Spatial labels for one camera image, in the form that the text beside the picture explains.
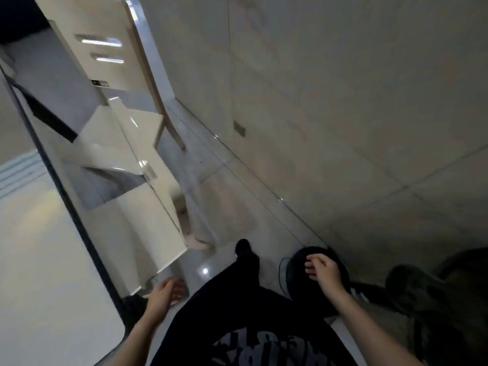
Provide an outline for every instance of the black pants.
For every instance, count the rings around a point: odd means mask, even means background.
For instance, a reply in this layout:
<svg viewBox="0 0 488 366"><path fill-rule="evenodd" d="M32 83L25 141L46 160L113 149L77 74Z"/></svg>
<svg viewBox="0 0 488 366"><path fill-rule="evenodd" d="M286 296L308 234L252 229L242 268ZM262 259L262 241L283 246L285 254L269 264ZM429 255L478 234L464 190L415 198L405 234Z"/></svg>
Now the black pants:
<svg viewBox="0 0 488 366"><path fill-rule="evenodd" d="M188 300L176 314L151 365L207 364L212 344L244 327L300 337L337 366L356 365L325 321L259 286L259 257L254 253L240 255Z"/></svg>

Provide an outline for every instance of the forearm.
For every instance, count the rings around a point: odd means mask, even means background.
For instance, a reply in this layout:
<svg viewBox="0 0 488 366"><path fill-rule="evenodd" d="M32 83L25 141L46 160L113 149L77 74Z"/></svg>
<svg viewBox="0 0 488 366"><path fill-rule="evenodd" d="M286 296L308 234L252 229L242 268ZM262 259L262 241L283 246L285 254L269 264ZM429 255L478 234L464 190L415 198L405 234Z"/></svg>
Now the forearm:
<svg viewBox="0 0 488 366"><path fill-rule="evenodd" d="M155 329L144 319L139 321L110 360L109 366L144 366Z"/></svg>
<svg viewBox="0 0 488 366"><path fill-rule="evenodd" d="M331 301L369 366L422 365L371 319L351 295L344 291Z"/></svg>

